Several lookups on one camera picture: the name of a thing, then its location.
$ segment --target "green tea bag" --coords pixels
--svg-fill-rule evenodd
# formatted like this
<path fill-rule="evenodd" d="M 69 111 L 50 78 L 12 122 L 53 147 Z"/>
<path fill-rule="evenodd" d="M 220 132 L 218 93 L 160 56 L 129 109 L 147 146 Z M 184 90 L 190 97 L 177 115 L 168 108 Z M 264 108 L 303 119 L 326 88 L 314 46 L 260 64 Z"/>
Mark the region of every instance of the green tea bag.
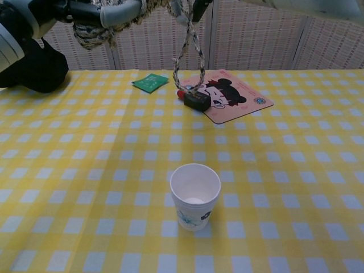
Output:
<path fill-rule="evenodd" d="M 147 77 L 141 80 L 133 81 L 133 84 L 135 87 L 150 94 L 167 82 L 168 78 L 166 77 L 158 76 L 156 74 L 149 74 Z"/>

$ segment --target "white paper cup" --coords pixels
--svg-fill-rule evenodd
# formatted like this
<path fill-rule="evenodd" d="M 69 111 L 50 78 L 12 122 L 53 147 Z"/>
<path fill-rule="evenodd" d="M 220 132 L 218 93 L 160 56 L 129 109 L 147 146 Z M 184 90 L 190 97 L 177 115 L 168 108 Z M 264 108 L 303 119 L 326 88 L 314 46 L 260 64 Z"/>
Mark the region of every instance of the white paper cup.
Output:
<path fill-rule="evenodd" d="M 203 229 L 221 190 L 216 172 L 205 165 L 186 164 L 173 172 L 169 184 L 178 223 L 189 231 Z"/>

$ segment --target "yellow checkered tablecloth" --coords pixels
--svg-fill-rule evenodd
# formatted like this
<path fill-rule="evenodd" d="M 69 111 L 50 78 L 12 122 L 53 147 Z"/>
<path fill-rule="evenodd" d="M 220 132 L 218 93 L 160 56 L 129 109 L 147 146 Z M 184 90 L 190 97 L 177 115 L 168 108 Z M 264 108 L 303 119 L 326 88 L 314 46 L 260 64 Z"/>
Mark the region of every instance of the yellow checkered tablecloth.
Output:
<path fill-rule="evenodd" d="M 275 106 L 215 125 L 169 71 L 1 91 L 0 272 L 364 272 L 364 72 L 232 73 Z M 222 180 L 195 234 L 168 184 L 190 162 Z"/>

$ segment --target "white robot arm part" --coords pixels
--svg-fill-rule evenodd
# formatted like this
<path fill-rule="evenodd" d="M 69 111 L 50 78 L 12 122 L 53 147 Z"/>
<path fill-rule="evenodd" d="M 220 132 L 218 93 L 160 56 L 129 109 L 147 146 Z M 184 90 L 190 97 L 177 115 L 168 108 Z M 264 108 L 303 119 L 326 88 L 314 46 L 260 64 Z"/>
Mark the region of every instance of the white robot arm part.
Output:
<path fill-rule="evenodd" d="M 41 38 L 57 20 L 108 28 L 131 22 L 140 15 L 140 0 L 119 6 L 96 7 L 89 0 L 4 0 L 0 4 L 0 72 L 27 53 L 27 41 Z M 181 24 L 185 23 L 179 1 L 170 6 Z M 364 0 L 241 0 L 310 16 L 349 20 L 364 26 Z M 193 21 L 198 22 L 212 0 L 195 0 Z"/>

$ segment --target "black bag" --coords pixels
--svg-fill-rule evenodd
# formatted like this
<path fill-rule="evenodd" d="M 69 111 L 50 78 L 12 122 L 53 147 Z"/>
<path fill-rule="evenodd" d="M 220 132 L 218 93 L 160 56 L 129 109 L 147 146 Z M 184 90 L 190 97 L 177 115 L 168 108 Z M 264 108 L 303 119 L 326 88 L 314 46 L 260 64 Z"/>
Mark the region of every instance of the black bag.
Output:
<path fill-rule="evenodd" d="M 68 64 L 65 56 L 42 38 L 44 48 L 29 41 L 28 54 L 0 73 L 0 87 L 24 85 L 34 91 L 50 93 L 65 80 Z"/>

